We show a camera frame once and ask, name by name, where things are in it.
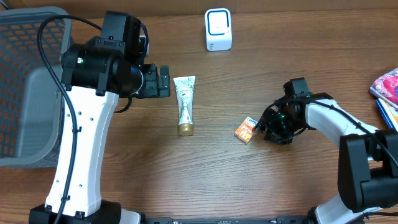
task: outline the small orange snack packet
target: small orange snack packet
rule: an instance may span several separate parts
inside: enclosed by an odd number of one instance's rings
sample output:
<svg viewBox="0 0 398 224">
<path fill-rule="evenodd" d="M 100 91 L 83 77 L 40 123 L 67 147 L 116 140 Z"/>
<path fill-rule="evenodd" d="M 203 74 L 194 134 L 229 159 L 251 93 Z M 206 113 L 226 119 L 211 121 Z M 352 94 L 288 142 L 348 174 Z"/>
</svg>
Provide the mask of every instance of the small orange snack packet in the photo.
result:
<svg viewBox="0 0 398 224">
<path fill-rule="evenodd" d="M 253 137 L 254 130 L 257 121 L 247 117 L 243 123 L 235 131 L 235 136 L 240 140 L 244 141 L 246 144 L 249 143 L 250 139 Z"/>
</svg>

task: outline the gray plastic basket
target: gray plastic basket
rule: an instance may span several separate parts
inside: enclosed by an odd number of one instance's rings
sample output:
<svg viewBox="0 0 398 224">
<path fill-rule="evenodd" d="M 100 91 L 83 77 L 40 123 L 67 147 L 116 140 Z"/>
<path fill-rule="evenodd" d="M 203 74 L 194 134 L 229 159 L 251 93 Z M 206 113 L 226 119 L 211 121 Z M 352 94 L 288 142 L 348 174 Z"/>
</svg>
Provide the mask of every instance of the gray plastic basket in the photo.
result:
<svg viewBox="0 0 398 224">
<path fill-rule="evenodd" d="M 37 50 L 37 29 L 58 7 L 0 12 L 0 166 L 48 167 L 58 162 L 63 100 Z M 43 47 L 58 77 L 69 48 L 70 20 L 49 23 Z"/>
</svg>

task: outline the tube cap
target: tube cap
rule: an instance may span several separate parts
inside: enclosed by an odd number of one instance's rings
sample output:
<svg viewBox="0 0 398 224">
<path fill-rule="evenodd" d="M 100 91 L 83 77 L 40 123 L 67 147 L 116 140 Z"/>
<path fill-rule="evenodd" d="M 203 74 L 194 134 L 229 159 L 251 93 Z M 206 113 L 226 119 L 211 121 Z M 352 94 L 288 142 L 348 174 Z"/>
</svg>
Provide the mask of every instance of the tube cap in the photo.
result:
<svg viewBox="0 0 398 224">
<path fill-rule="evenodd" d="M 193 124 L 180 124 L 178 126 L 178 134 L 181 136 L 190 136 L 193 134 Z"/>
</svg>

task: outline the wooden surface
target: wooden surface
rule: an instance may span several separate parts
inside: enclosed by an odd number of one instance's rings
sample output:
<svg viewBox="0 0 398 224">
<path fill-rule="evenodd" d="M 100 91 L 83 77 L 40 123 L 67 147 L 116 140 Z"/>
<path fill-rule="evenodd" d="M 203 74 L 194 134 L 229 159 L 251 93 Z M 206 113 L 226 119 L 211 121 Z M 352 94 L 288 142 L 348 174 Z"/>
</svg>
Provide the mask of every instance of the wooden surface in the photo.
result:
<svg viewBox="0 0 398 224">
<path fill-rule="evenodd" d="M 101 191 L 125 209 L 263 218 L 303 215 L 334 196 L 338 149 L 319 132 L 288 146 L 261 134 L 245 145 L 233 135 L 245 117 L 258 119 L 281 97 L 291 78 L 305 77 L 314 93 L 325 91 L 365 123 L 387 128 L 368 88 L 398 66 L 398 9 L 235 14 L 233 48 L 225 52 L 206 51 L 203 16 L 141 19 L 150 38 L 146 62 L 169 65 L 172 77 L 197 76 L 195 134 L 178 136 L 174 85 L 170 98 L 134 100 L 113 116 Z M 72 33 L 77 42 L 99 34 L 78 22 Z M 0 168 L 0 222 L 25 223 L 29 209 L 45 202 L 54 173 Z"/>
<path fill-rule="evenodd" d="M 108 10 L 135 16 L 204 15 L 226 7 L 232 13 L 314 11 L 336 9 L 390 9 L 398 0 L 9 0 L 11 8 L 58 6 L 74 16 L 103 17 Z"/>
</svg>

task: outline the white box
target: white box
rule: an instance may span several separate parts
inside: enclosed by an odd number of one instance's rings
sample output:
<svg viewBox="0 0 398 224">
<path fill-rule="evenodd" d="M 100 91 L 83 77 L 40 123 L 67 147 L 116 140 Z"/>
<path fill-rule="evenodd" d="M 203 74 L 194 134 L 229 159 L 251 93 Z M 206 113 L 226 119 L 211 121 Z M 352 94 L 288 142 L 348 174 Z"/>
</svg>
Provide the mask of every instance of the white box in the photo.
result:
<svg viewBox="0 0 398 224">
<path fill-rule="evenodd" d="M 228 9 L 209 9 L 205 14 L 207 50 L 229 50 L 232 47 L 231 13 Z"/>
</svg>

